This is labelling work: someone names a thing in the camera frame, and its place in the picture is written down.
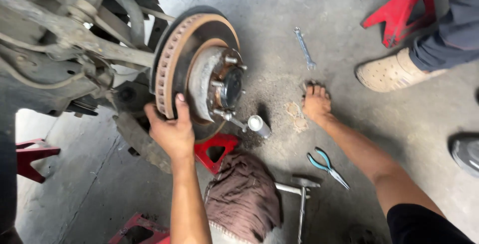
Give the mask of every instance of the brake rotor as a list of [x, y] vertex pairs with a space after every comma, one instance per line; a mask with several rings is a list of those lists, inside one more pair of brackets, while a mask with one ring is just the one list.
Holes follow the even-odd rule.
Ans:
[[[197, 61], [202, 52], [212, 47], [223, 48], [224, 50], [220, 50], [220, 56], [216, 59], [217, 63], [212, 66], [216, 67], [215, 78], [224, 78], [225, 69], [232, 69], [234, 65], [225, 62], [226, 54], [235, 55], [240, 60], [238, 37], [231, 24], [220, 12], [205, 6], [195, 7], [183, 13], [170, 25], [164, 35], [157, 49], [158, 61], [152, 69], [153, 84], [150, 85], [156, 95], [158, 110], [168, 119], [177, 118], [174, 98], [177, 93], [185, 94], [190, 104], [196, 142], [206, 141], [218, 133], [225, 121], [221, 116], [214, 114], [211, 114], [210, 118], [202, 118], [201, 114], [197, 114], [192, 109], [194, 108], [192, 105], [198, 104], [198, 101], [195, 101], [197, 93], [193, 91], [194, 94], [192, 94], [188, 91], [192, 67], [205, 66], [205, 60], [208, 58], [203, 56]], [[203, 78], [206, 81], [210, 80], [207, 76]]]

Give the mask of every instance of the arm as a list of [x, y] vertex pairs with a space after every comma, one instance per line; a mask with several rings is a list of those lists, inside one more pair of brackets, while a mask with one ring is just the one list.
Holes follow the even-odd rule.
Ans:
[[211, 244], [211, 233], [201, 197], [195, 167], [195, 134], [184, 96], [176, 96], [177, 120], [158, 118], [154, 103], [145, 106], [151, 125], [150, 136], [171, 158], [173, 198], [171, 203], [171, 243]]
[[365, 136], [342, 124], [331, 114], [331, 100], [325, 88], [308, 86], [303, 112], [321, 126], [376, 188], [379, 204], [387, 215], [397, 204], [421, 205], [444, 217], [392, 157]]

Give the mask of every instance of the person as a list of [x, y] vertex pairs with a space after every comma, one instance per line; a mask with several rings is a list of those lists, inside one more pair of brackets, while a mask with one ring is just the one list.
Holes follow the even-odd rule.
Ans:
[[[182, 94], [177, 95], [175, 102], [177, 120], [162, 121], [154, 104], [145, 106], [151, 124], [150, 135], [171, 157], [171, 243], [210, 244], [208, 221], [195, 170], [195, 136], [189, 109]], [[309, 85], [302, 108], [305, 115], [321, 126], [373, 183], [393, 244], [473, 243], [446, 219], [439, 207], [390, 155], [333, 116], [325, 88]]]
[[437, 30], [398, 54], [361, 65], [357, 79], [376, 92], [403, 89], [479, 59], [479, 0], [449, 0]]

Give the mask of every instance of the drilled brake rotor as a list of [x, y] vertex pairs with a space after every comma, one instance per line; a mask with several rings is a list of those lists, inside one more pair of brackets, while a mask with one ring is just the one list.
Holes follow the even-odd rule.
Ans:
[[[168, 119], [177, 118], [175, 95], [183, 93], [188, 97], [188, 78], [198, 55], [211, 46], [234, 50], [239, 50], [240, 47], [233, 27], [222, 15], [199, 12], [181, 19], [181, 22], [174, 22], [171, 26], [175, 28], [169, 32], [168, 37], [162, 39], [162, 49], [157, 51], [159, 57], [154, 68], [154, 92], [159, 112]], [[209, 139], [224, 124], [219, 116], [207, 124], [195, 122], [195, 118], [193, 120], [197, 142]]]

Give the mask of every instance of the hammer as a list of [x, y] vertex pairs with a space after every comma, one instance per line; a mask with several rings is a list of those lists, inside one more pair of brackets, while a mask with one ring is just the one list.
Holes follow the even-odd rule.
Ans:
[[298, 230], [298, 244], [301, 244], [302, 243], [301, 231], [303, 230], [304, 208], [306, 204], [306, 190], [308, 188], [320, 187], [320, 184], [302, 177], [292, 177], [291, 182], [301, 186], [301, 209], [299, 210], [299, 230]]

